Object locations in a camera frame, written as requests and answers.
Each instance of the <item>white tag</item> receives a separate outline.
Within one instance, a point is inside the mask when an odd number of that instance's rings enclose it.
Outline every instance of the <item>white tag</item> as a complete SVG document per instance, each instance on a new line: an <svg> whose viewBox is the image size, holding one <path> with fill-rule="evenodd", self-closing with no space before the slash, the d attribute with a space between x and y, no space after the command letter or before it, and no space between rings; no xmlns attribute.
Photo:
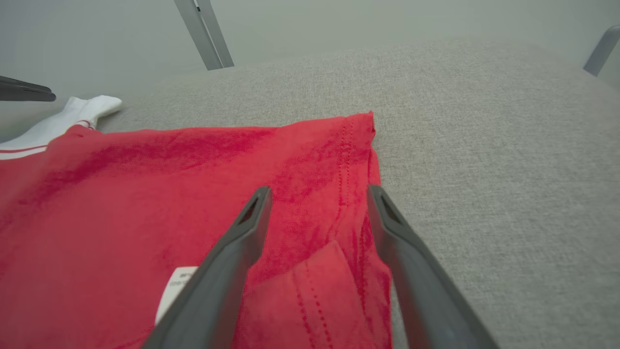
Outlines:
<svg viewBox="0 0 620 349"><path fill-rule="evenodd" d="M185 287L185 284L187 284L187 281L190 280L197 268L197 266L181 266L174 270L170 280L168 280L168 283L166 284L164 294L161 295L159 307L157 307L157 314L155 315L156 325L164 316L168 308L170 308L172 302L177 299L177 296Z"/></svg>

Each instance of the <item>gray fabric surface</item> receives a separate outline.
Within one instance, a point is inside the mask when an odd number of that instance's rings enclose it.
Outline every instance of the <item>gray fabric surface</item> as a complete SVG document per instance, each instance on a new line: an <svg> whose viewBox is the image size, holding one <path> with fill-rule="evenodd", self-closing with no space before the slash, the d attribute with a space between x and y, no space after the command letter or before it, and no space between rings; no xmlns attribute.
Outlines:
<svg viewBox="0 0 620 349"><path fill-rule="evenodd" d="M620 94L543 50L461 39L349 51L124 99L104 132L373 110L384 188L501 347L620 347Z"/></svg>

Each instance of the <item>white wall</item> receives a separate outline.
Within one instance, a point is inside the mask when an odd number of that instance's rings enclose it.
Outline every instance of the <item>white wall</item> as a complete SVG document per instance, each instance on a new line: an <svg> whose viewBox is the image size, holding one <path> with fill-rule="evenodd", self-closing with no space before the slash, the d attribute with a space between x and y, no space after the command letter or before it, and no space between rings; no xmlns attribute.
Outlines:
<svg viewBox="0 0 620 349"><path fill-rule="evenodd" d="M0 101L0 140L70 96L148 89L196 69L206 68L173 0L0 0L0 76L58 96Z"/></svg>
<svg viewBox="0 0 620 349"><path fill-rule="evenodd" d="M235 65L473 35L546 47L583 66L619 0L211 0Z"/></svg>

